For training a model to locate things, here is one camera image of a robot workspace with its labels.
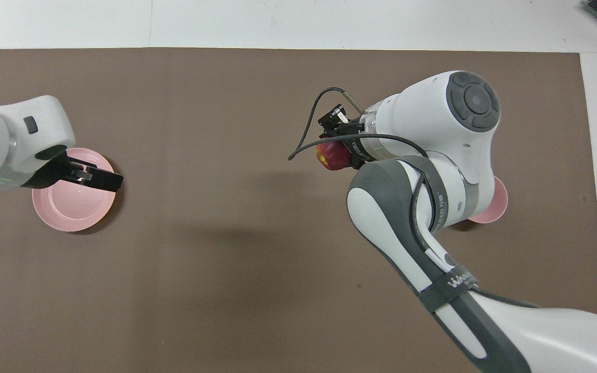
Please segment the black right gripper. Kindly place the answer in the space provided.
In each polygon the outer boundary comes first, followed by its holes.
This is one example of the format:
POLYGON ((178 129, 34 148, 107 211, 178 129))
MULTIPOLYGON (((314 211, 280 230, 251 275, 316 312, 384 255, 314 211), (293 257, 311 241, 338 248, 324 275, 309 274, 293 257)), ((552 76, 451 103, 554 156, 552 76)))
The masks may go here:
MULTIPOLYGON (((342 105, 336 105, 318 120, 323 132, 319 137, 336 137, 343 135, 377 134, 375 125, 376 115, 362 115, 349 122, 342 105)), ((381 146, 377 138, 360 137, 348 140, 348 150, 351 153, 351 168, 359 170, 364 163, 381 159, 374 146, 381 146)))

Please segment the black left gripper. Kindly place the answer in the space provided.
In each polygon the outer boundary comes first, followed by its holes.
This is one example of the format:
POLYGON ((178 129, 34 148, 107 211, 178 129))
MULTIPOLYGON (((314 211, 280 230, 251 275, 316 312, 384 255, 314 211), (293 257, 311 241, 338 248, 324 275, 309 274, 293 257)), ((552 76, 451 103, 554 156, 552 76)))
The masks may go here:
POLYGON ((55 155, 48 159, 23 188, 48 188, 59 180, 67 180, 88 188, 116 193, 123 184, 124 177, 109 171, 93 171, 97 166, 91 163, 71 162, 66 153, 67 146, 53 146, 39 155, 55 155))

